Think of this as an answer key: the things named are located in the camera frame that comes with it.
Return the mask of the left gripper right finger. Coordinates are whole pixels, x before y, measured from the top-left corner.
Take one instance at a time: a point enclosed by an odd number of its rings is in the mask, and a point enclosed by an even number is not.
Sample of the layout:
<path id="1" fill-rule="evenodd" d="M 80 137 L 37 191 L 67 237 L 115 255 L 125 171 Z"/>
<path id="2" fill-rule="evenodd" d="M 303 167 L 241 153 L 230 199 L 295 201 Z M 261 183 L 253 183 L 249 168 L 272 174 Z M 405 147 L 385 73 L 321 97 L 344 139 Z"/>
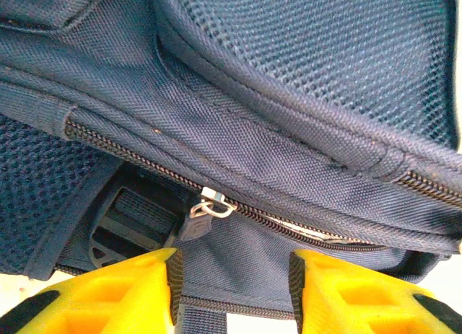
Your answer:
<path id="1" fill-rule="evenodd" d="M 291 252 L 288 283 L 299 333 L 461 332 L 430 291 L 319 252 Z"/>

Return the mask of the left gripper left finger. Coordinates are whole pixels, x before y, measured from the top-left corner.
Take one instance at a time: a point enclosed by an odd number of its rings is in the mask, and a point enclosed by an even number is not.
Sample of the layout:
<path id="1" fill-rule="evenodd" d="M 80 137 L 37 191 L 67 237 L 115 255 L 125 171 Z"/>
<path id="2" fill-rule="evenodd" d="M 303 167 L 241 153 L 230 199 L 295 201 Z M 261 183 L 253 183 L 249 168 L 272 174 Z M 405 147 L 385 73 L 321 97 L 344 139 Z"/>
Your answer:
<path id="1" fill-rule="evenodd" d="M 43 289 L 1 316 L 1 332 L 174 333 L 182 288 L 183 254 L 162 248 Z"/>

